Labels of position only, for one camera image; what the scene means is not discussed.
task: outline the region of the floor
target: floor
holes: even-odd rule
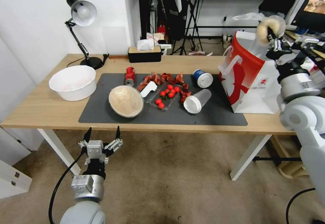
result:
[[[180,41],[176,41],[176,45],[175,45],[175,50],[177,48],[179,48],[183,43],[183,40]],[[196,38],[194,40],[195,43],[195,50],[201,51],[201,46],[199,45],[199,40]],[[205,52],[205,54],[209,54],[210,52],[213,52],[212,55],[223,55],[223,47],[222,47],[222,43],[221,43],[221,39],[201,39],[201,43],[202,43],[202,48],[203,51]],[[192,43],[190,40],[186,40],[185,41],[185,51],[186,54],[188,52],[192,52],[191,47],[192,47]]]
[[[220,40],[202,40],[217,43]],[[203,44],[206,52],[222,54],[222,46]],[[56,130],[74,158],[85,131]],[[122,132],[123,147],[106,166],[106,223],[285,223],[285,208],[298,191],[312,187],[308,177],[286,179],[272,162],[251,163],[237,181],[229,172],[253,135]],[[114,132],[94,131],[91,139],[110,142]],[[268,156],[263,148],[260,156]],[[79,161],[82,171],[85,156]],[[29,192],[0,200],[1,224],[48,223],[48,204],[66,166],[44,142],[14,167],[33,178]],[[74,205],[72,174],[63,180],[53,217],[59,223]],[[290,223],[325,220],[325,208],[315,192],[297,198]]]

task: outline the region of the plastic cup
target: plastic cup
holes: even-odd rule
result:
[[[187,97],[184,101],[184,107],[189,113],[199,113],[210,97],[211,92],[208,89],[203,89],[196,94]]]

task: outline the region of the blue can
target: blue can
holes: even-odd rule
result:
[[[213,82],[213,76],[210,73],[206,73],[201,69],[196,69],[193,72],[193,76],[197,85],[201,88],[209,87]]]

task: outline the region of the tissue box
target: tissue box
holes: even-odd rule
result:
[[[135,46],[132,46],[129,47],[128,55],[131,63],[160,62],[161,48],[160,46],[154,46],[152,50],[139,51]]]

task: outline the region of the monitor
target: monitor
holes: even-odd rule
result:
[[[285,20],[289,25],[325,32],[325,0],[296,0]]]

